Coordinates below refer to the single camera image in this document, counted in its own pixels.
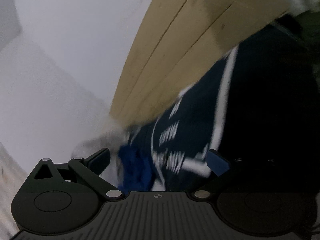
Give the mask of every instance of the blue cloth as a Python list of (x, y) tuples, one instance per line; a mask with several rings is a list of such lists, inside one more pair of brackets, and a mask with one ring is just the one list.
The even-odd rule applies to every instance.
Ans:
[(123, 184), (119, 190), (126, 195), (130, 191), (150, 191), (155, 178), (151, 156), (130, 145), (121, 146), (118, 156), (124, 168)]

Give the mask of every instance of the black object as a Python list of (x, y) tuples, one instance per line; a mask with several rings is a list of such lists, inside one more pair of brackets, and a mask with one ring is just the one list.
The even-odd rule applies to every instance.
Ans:
[(301, 236), (305, 203), (300, 193), (279, 190), (281, 183), (272, 176), (278, 176), (274, 159), (227, 160), (230, 169), (198, 189), (209, 194), (205, 198), (198, 190), (114, 195), (119, 190), (98, 176), (108, 160), (108, 149), (68, 164), (42, 159), (12, 201), (12, 215), (21, 230), (12, 239)]

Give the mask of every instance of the wooden floor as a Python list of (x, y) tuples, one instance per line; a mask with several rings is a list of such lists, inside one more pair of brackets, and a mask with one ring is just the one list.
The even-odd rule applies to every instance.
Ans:
[(284, 0), (153, 0), (124, 65), (110, 114), (152, 120), (227, 51), (284, 14)]

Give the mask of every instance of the ribbed gray plate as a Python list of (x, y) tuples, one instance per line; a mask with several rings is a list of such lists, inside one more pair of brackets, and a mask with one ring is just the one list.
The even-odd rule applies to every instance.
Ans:
[(190, 200), (184, 192), (131, 192), (107, 202), (101, 212), (75, 232), (37, 236), (21, 232), (16, 240), (299, 240), (290, 233), (253, 237), (225, 225), (209, 203)]

